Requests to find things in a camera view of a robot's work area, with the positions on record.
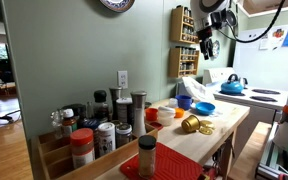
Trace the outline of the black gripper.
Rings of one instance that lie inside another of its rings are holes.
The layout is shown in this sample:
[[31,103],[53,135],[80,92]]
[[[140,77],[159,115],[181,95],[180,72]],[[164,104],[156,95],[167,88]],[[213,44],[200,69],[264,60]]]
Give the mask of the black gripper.
[[210,26],[207,26],[206,28],[198,31],[199,44],[205,60],[208,60],[209,57],[214,56],[213,43],[211,37],[212,37],[212,29]]

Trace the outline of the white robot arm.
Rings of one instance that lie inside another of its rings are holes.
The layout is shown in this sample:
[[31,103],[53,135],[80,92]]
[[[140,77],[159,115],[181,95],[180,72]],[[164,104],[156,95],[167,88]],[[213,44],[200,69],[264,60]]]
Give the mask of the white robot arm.
[[[191,0],[195,29],[198,33],[200,49],[205,59],[213,56],[211,43],[212,30],[209,16],[212,13],[225,11],[227,6],[227,0]],[[283,107],[280,127],[273,141],[277,146],[288,152],[288,99]]]

